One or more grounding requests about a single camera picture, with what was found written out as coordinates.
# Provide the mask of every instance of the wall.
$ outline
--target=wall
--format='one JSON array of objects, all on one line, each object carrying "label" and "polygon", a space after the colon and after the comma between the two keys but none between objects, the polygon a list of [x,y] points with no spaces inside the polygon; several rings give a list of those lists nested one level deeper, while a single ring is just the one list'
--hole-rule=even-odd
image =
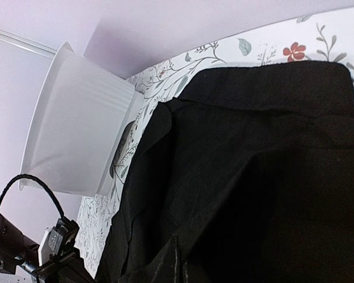
[{"label": "wall", "polygon": [[58,49],[69,41],[83,54],[111,0],[0,0],[0,29]]},{"label": "wall", "polygon": [[[0,42],[0,195],[19,173],[22,153],[42,82],[51,63],[13,45]],[[81,198],[58,194],[66,215],[76,218]],[[40,242],[44,229],[54,226],[58,213],[48,195],[14,184],[0,210],[15,226]]]}]

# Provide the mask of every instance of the black cloth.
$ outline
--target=black cloth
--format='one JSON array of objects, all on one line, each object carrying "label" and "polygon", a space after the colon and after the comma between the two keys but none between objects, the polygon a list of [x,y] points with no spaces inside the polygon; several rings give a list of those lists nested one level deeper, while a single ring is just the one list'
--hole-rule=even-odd
[{"label": "black cloth", "polygon": [[209,69],[159,103],[96,280],[354,282],[348,70]]}]

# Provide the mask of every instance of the black cable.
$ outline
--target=black cable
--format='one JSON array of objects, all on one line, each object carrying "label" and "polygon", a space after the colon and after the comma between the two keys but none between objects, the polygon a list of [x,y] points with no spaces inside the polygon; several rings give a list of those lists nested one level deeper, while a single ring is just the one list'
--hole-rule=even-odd
[{"label": "black cable", "polygon": [[0,206],[1,203],[4,199],[4,196],[6,195],[6,193],[9,191],[9,188],[17,181],[20,179],[29,179],[29,180],[33,180],[35,182],[37,182],[41,187],[44,188],[44,190],[48,193],[48,195],[50,196],[50,198],[53,200],[55,206],[57,207],[59,213],[60,213],[60,217],[62,218],[64,216],[64,211],[61,208],[61,205],[58,201],[58,199],[55,197],[54,193],[52,192],[52,190],[50,190],[50,188],[39,178],[33,176],[33,175],[29,175],[29,174],[21,174],[21,175],[17,175],[15,176],[12,180],[9,181],[9,183],[7,184],[7,186],[5,187],[5,189],[3,190],[1,196],[0,196]]}]

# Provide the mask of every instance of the black fabric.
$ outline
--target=black fabric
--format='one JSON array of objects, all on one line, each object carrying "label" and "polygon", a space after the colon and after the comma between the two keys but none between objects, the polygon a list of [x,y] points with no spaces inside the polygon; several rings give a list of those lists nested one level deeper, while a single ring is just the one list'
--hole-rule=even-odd
[{"label": "black fabric", "polygon": [[354,282],[348,70],[210,69],[159,103],[96,280]]}]

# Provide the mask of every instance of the floral wallpaper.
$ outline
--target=floral wallpaper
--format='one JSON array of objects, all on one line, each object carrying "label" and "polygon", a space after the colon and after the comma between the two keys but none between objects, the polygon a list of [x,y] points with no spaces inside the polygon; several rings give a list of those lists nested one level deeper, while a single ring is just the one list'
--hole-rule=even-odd
[{"label": "floral wallpaper", "polygon": [[206,68],[253,67],[301,60],[344,64],[354,82],[354,8],[307,15],[204,44],[128,79],[144,94],[145,102],[116,156],[112,194],[83,198],[78,214],[81,229],[77,247],[93,276],[111,218],[119,208],[131,159],[157,103],[177,97],[191,78]]}]

